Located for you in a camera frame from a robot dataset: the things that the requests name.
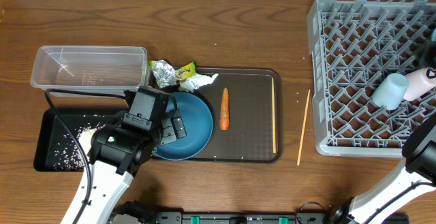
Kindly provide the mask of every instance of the green connector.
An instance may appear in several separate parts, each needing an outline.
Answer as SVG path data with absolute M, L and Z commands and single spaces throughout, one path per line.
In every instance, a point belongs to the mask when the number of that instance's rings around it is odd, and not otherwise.
M 279 224 L 287 224 L 287 218 L 285 217 L 280 217 L 279 218 Z
M 200 217 L 191 217 L 191 224 L 200 224 Z

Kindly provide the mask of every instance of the clear plastic container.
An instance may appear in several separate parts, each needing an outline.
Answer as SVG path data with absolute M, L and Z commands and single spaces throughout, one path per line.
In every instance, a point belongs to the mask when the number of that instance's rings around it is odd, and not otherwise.
M 42 46 L 35 58 L 31 85 L 122 95 L 149 84 L 147 52 L 124 46 Z M 59 96 L 77 96 L 57 94 Z

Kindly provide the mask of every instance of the pink bottle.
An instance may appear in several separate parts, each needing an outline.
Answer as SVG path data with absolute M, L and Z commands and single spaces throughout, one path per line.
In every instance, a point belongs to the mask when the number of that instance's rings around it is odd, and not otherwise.
M 436 86 L 436 70 L 422 68 L 405 76 L 409 81 L 409 88 L 404 99 L 413 101 Z

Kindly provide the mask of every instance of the blue bowl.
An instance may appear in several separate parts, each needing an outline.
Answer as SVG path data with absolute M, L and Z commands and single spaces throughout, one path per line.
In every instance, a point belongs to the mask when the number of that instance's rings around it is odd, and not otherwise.
M 167 160 L 188 159 L 203 150 L 209 142 L 213 129 L 212 114 L 208 106 L 195 95 L 185 92 L 175 92 L 171 95 L 176 98 L 186 137 L 158 147 L 155 155 Z M 173 108 L 174 104 L 170 102 L 166 111 L 169 112 Z

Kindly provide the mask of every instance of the blue cup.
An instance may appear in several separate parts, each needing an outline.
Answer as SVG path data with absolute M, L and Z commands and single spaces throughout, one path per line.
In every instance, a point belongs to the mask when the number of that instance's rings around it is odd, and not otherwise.
M 401 74 L 389 74 L 373 93 L 373 102 L 376 106 L 386 106 L 388 110 L 395 110 L 401 103 L 409 81 Z

